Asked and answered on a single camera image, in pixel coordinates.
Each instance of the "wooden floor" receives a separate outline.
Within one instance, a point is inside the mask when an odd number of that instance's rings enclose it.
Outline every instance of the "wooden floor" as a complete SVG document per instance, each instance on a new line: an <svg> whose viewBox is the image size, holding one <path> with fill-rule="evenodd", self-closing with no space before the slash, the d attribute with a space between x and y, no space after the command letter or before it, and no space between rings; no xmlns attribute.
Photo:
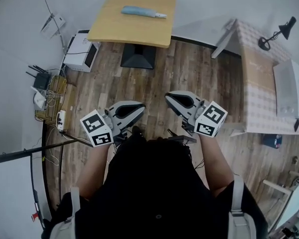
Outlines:
<svg viewBox="0 0 299 239"><path fill-rule="evenodd" d="M123 44L102 43L92 72L70 71L68 82L77 86L75 116L69 134L86 138L79 120L94 109L109 107L117 101L136 100L145 103L146 113L138 126L145 130L147 139L168 136L170 128L177 134L186 134L180 127L181 119L167 108L164 94L172 90L189 90L201 98L214 100L228 111L227 122L239 122L243 108L241 59L221 53L211 59L213 50L194 44L172 41L169 49L158 48L154 70L120 67ZM292 157L299 157L299 135L284 135L280 149L261 145L261 135L247 133L229 137L228 129L217 135L219 145L233 171L242 175L269 223L281 206L281 195L268 190L262 183L267 179L288 185ZM64 139L54 130L48 143ZM74 143L64 147L61 175L61 193L74 185L89 156L89 147ZM191 146L193 163L202 159L200 144ZM108 160L114 155L110 148ZM59 156L59 149L52 150ZM47 162L48 190L53 207L59 203L58 167ZM204 182L204 168L197 170Z"/></svg>

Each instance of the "black and white marker cube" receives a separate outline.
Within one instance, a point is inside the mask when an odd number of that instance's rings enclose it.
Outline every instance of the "black and white marker cube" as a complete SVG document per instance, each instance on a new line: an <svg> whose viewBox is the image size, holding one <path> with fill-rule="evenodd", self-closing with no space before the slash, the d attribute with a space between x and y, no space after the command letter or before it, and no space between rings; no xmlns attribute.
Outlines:
<svg viewBox="0 0 299 239"><path fill-rule="evenodd" d="M114 142L111 129L97 110L87 114L80 122L94 147Z"/></svg>
<svg viewBox="0 0 299 239"><path fill-rule="evenodd" d="M227 116L227 112L214 101L203 111L195 123L195 133L215 137Z"/></svg>

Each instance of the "checkered tablecloth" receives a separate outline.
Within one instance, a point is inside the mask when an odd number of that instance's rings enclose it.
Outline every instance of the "checkered tablecloth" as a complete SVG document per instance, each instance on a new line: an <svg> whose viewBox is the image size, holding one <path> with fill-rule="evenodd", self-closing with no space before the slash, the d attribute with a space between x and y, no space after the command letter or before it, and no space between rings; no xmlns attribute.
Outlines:
<svg viewBox="0 0 299 239"><path fill-rule="evenodd" d="M240 20L235 21L241 45L244 70L244 127L246 132L299 134L294 130L295 118L277 117L276 88L273 66L291 58L276 41L269 51L258 46L258 29Z"/></svg>

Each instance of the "desk lamp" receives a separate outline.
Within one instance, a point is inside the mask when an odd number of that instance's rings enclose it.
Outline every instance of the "desk lamp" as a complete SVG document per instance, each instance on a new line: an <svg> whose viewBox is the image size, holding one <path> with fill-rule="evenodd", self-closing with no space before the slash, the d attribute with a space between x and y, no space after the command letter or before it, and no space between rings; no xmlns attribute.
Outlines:
<svg viewBox="0 0 299 239"><path fill-rule="evenodd" d="M290 21L287 22L285 25L280 25L279 26L280 31L279 32L274 32L274 35L272 37L270 37L269 39L266 39L264 37L260 37L260 39L258 40L258 46L260 48L262 48L263 50L266 50L266 51L270 50L269 41L276 40L278 38L278 35L280 35L281 33L283 34L285 39L288 40L290 30L294 26L295 22L296 22L296 18L291 17Z"/></svg>

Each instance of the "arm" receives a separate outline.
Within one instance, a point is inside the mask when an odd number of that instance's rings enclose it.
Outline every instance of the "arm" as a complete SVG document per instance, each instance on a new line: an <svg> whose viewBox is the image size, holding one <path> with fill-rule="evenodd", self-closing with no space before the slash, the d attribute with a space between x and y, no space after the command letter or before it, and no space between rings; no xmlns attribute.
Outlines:
<svg viewBox="0 0 299 239"><path fill-rule="evenodd" d="M207 183L210 191L217 197L234 180L234 174L221 152L217 140L200 134L199 138Z"/></svg>
<svg viewBox="0 0 299 239"><path fill-rule="evenodd" d="M103 185L106 161L110 144L94 147L89 159L76 185L79 187L80 196L90 199L94 193Z"/></svg>

